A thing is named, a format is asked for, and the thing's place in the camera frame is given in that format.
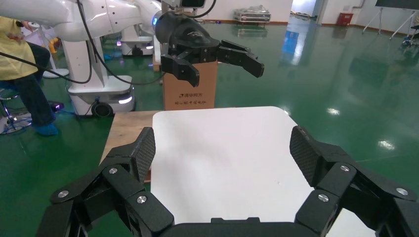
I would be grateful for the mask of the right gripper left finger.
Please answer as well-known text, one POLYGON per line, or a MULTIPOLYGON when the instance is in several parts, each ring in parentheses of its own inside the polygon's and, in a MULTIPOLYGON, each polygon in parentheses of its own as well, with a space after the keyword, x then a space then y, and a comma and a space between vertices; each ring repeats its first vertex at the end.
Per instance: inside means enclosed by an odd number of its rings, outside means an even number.
POLYGON ((85 237, 95 222, 115 211, 135 237, 160 236, 174 217, 144 186, 155 153, 151 127, 134 142, 113 148, 94 171, 51 195, 36 235, 85 237))

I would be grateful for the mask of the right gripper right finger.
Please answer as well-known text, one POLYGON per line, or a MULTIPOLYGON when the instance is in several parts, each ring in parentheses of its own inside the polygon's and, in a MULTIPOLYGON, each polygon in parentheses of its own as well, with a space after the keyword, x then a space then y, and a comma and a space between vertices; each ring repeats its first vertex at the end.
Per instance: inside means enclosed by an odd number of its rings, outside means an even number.
POLYGON ((363 168, 340 146, 315 140, 301 126, 292 129, 290 154, 313 188, 296 224, 324 237, 346 209, 377 237, 418 236, 419 197, 408 187, 363 168))

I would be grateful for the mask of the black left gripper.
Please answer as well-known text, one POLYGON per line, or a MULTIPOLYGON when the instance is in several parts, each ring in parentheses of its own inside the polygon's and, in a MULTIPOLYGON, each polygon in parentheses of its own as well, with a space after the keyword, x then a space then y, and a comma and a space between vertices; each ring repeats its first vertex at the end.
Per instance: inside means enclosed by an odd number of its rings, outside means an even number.
POLYGON ((196 20, 174 12, 161 15, 155 24, 155 35, 162 49, 161 69, 178 80, 189 82, 193 87, 199 86, 200 73, 192 65, 219 61, 240 66, 256 78, 264 73, 264 64, 248 47, 214 39, 196 20))

